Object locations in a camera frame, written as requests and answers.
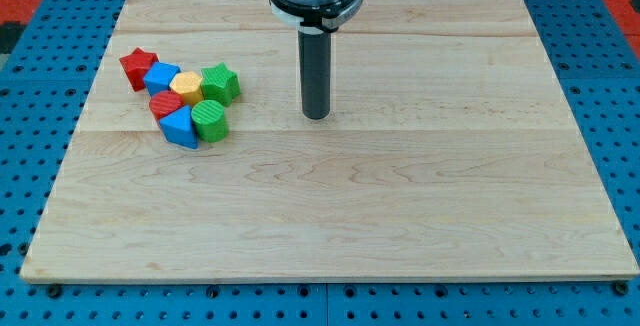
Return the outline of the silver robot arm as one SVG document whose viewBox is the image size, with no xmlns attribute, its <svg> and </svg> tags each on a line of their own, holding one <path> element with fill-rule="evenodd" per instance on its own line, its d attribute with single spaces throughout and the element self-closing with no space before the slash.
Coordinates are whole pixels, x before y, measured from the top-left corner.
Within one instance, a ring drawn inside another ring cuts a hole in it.
<svg viewBox="0 0 640 326">
<path fill-rule="evenodd" d="M 269 0 L 272 13 L 297 31 L 301 108 L 305 117 L 330 113 L 332 34 L 351 20 L 364 0 Z"/>
</svg>

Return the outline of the black clamp ring mount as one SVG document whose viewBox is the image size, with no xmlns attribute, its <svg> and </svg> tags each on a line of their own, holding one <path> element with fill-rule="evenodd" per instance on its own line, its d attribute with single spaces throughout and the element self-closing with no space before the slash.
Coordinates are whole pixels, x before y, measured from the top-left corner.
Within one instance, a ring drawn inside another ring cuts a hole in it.
<svg viewBox="0 0 640 326">
<path fill-rule="evenodd" d="M 299 32 L 334 33 L 351 20 L 364 0 L 337 0 L 324 5 L 304 5 L 290 0 L 269 0 L 273 15 Z"/>
</svg>

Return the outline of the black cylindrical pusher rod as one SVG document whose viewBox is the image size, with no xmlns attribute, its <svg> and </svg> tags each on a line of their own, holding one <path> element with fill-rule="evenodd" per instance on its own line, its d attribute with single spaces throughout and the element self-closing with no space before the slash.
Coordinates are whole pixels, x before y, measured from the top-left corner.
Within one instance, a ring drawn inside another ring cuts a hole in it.
<svg viewBox="0 0 640 326">
<path fill-rule="evenodd" d="M 312 120 L 330 112 L 331 36 L 328 33 L 298 33 L 301 103 Z"/>
</svg>

